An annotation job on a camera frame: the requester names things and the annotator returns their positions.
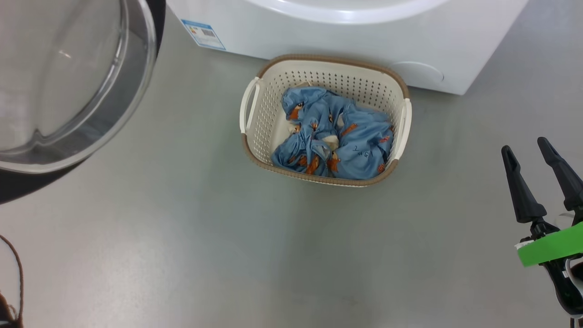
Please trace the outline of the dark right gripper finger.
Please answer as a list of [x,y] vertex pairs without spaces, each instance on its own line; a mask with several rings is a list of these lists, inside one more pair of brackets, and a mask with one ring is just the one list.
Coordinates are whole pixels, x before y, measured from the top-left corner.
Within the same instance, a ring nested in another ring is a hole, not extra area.
[[502,162],[512,199],[516,221],[522,224],[542,221],[547,215],[545,207],[539,204],[521,174],[521,166],[508,145],[501,148]]
[[583,181],[567,161],[556,151],[546,137],[539,137],[537,144],[548,166],[552,168],[563,192],[566,210],[578,211],[583,205]]

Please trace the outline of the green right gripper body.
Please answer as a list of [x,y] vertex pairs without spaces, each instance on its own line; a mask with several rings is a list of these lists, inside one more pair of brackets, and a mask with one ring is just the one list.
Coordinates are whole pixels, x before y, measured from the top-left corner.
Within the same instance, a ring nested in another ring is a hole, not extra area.
[[545,268],[558,302],[572,319],[582,319],[582,236],[578,223],[538,240],[525,237],[516,244],[524,267]]

